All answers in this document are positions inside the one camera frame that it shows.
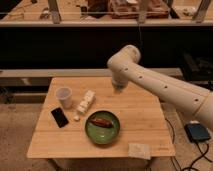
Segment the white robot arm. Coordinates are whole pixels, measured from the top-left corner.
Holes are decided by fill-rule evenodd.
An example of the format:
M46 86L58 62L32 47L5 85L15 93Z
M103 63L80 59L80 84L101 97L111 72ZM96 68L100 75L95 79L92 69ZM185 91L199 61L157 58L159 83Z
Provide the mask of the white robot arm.
M140 58L139 49L133 45L114 54L107 62L112 84L123 89L131 81L213 131L213 92L144 68L138 64Z

